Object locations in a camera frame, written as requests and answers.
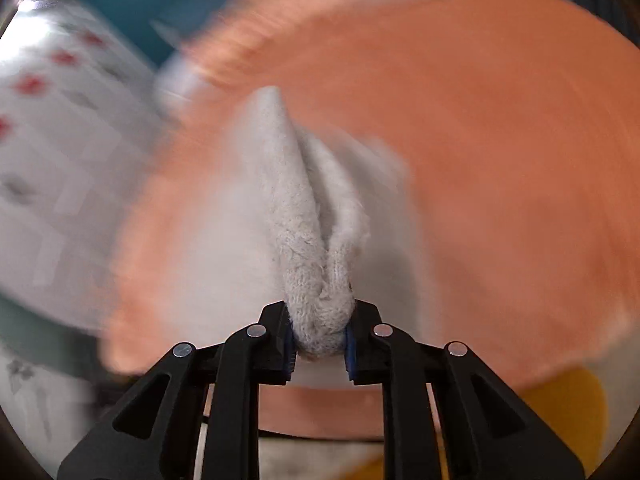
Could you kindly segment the white knitted sweater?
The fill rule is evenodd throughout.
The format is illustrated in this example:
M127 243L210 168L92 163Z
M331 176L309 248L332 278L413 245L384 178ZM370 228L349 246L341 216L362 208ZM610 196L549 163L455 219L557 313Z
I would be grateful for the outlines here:
M412 334L427 308L407 168L382 142L323 142L273 87L244 102L224 143L178 237L164 330L207 346L284 301L300 351L294 384L343 389L357 300Z

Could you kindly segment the mustard yellow garment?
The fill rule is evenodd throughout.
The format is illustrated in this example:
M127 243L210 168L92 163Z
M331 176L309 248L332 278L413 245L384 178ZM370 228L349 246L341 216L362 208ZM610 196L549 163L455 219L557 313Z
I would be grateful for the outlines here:
M600 464L608 429L604 390L595 374L573 367L518 395L580 459L587 476Z

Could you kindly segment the orange plush bed cover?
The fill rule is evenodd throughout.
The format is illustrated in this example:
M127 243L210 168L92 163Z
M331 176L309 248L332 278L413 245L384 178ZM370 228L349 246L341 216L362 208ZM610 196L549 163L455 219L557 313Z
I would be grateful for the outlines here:
M602 360L639 327L639 51L565 0L361 0L216 73L157 150L120 234L101 341L145 373L180 341L162 303L178 237L257 90L323 142L406 166L421 247L417 340L468 344L512 388ZM265 429L376 438L375 387L262 392Z

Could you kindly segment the white panelled wardrobe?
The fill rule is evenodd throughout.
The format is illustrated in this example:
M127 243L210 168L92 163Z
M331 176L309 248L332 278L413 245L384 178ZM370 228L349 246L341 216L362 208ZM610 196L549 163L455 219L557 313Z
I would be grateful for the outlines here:
M1 38L1 407L55 470L91 422L112 260L163 122L150 62L79 0Z

